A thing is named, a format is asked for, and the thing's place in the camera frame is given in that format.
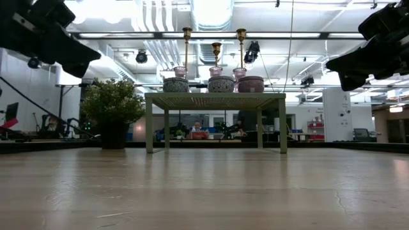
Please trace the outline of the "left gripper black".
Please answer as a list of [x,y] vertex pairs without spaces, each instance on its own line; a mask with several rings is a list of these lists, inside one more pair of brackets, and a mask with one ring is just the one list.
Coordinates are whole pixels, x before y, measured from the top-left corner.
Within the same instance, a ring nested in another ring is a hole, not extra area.
[[64,64],[66,73],[81,79],[101,54],[66,32],[74,19],[65,0],[0,0],[0,47]]

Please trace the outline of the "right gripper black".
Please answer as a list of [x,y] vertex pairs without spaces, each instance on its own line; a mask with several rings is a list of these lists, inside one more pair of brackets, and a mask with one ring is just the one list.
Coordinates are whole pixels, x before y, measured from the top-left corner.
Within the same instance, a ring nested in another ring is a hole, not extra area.
[[338,73],[343,91],[360,88],[371,77],[409,74],[409,0],[372,13],[358,31],[366,42],[326,63],[327,69]]

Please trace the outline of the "pink speckled candle jar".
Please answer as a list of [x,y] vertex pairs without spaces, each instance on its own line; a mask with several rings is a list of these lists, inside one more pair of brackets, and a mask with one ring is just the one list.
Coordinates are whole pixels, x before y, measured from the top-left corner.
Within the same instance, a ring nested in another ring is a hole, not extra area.
[[264,88],[264,79],[259,76],[246,76],[238,80],[239,93],[262,93]]

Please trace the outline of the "blue-grey speckled candle jar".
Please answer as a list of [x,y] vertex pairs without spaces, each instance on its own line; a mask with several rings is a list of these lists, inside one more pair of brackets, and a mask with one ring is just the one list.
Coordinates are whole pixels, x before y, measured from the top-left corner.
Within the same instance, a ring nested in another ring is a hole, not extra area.
[[164,79],[163,92],[165,93],[188,93],[189,82],[181,77],[171,77]]

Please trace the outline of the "tall gold candlestick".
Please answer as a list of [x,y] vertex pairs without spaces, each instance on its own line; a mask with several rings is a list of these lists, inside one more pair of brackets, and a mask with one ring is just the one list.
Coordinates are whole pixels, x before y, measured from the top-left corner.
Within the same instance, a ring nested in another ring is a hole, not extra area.
[[243,41],[246,39],[246,29],[240,28],[236,30],[237,39],[240,42],[240,67],[244,68],[244,61],[243,61]]
[[188,70],[189,40],[191,39],[192,28],[184,27],[182,30],[185,40],[185,69]]

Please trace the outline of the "white purple speckled candle jar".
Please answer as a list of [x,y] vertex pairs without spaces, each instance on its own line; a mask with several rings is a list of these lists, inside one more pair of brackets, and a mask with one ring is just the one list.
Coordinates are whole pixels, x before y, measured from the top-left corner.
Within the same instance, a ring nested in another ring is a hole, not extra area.
[[208,80],[210,93],[232,93],[235,88],[235,80],[230,76],[215,76]]

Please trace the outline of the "short gold candlestick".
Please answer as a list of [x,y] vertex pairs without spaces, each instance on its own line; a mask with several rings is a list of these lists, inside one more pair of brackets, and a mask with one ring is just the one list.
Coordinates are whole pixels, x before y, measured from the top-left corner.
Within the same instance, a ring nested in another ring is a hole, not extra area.
[[218,67],[218,61],[219,61],[219,54],[220,54],[220,48],[221,48],[221,43],[220,42],[214,42],[212,43],[212,48],[213,48],[213,54],[215,56],[215,67]]

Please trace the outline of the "red storage shelf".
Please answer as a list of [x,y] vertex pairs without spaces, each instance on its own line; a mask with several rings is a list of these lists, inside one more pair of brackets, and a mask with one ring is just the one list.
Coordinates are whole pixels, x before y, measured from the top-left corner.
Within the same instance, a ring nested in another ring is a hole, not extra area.
[[325,140],[324,122],[308,121],[307,133],[309,141],[324,141]]

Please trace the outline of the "green perforated metal shelf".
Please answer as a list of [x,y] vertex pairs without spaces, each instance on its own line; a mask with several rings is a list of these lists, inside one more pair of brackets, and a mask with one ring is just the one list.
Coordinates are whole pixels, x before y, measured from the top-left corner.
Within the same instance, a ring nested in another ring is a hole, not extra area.
[[280,153],[288,152],[286,124],[286,95],[284,93],[145,93],[146,115],[145,134],[146,152],[153,150],[153,106],[164,111],[165,148],[170,148],[170,111],[255,111],[258,124],[258,148],[263,148],[263,132],[261,131],[262,111],[269,107],[279,110]]

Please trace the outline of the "green potted plant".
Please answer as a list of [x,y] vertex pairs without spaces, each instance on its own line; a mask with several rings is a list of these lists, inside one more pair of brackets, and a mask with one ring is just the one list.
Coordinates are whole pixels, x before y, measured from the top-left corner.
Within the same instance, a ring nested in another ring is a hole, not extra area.
[[95,80],[86,88],[81,111],[94,122],[105,150],[122,150],[128,129],[145,115],[145,100],[127,80]]

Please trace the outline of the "black overhead crossbar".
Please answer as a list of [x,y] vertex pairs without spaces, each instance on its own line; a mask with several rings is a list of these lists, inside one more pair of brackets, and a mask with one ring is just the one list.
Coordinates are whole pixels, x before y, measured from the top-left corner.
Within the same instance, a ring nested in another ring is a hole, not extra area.
[[[183,32],[70,32],[79,40],[183,40]],[[191,32],[193,40],[234,40],[237,32]],[[250,40],[363,40],[360,33],[351,32],[246,32]]]

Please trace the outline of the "black monitor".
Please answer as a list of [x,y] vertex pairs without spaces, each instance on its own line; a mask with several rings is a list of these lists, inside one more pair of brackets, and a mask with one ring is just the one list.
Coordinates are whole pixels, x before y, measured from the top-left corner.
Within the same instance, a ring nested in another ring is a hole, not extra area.
[[9,121],[17,118],[18,108],[19,108],[19,103],[18,102],[7,105],[6,112],[5,112],[5,121],[6,122],[9,122]]

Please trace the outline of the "standing person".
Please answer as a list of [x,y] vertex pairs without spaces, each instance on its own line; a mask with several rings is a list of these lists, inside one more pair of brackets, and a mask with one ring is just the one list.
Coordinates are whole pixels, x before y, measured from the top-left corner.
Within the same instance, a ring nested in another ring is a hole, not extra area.
[[244,137],[248,132],[256,131],[257,114],[254,111],[239,111],[236,124],[239,126],[239,134]]

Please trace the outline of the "black diagonal frame strut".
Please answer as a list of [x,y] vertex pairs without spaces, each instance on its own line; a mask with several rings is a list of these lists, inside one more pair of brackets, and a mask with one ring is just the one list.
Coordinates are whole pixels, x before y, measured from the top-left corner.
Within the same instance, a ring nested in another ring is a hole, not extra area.
[[15,86],[13,86],[12,84],[10,84],[4,77],[0,76],[0,80],[3,81],[7,86],[9,86],[12,90],[14,90],[17,94],[19,94],[22,98],[26,99],[28,102],[30,102],[31,104],[33,104],[34,106],[36,106],[37,108],[39,108],[40,110],[42,110],[43,112],[47,113],[48,115],[54,116],[56,117],[60,123],[64,123],[66,124],[68,127],[73,128],[74,130],[86,134],[89,136],[89,139],[96,139],[97,141],[101,141],[101,139],[99,137],[97,137],[96,135],[93,135],[85,130],[81,130],[80,128],[77,128],[71,124],[68,123],[68,121],[60,118],[59,116],[51,113],[50,111],[48,111],[47,109],[43,108],[41,105],[37,104],[36,102],[34,102],[32,99],[30,99],[28,96],[26,96],[25,94],[23,94],[21,91],[19,91]]

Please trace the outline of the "black aluminium table frame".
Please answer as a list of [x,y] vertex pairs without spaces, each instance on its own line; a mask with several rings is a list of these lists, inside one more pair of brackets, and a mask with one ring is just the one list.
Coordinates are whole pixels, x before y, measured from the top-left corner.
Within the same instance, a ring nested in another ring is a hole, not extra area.
[[[101,144],[93,141],[53,141],[53,142],[0,142],[0,154],[23,153],[31,151],[65,150],[75,148],[99,148]],[[255,142],[171,142],[171,149],[233,149],[256,148]],[[377,142],[289,142],[293,148],[339,148],[346,150],[379,151],[409,154],[409,144]]]

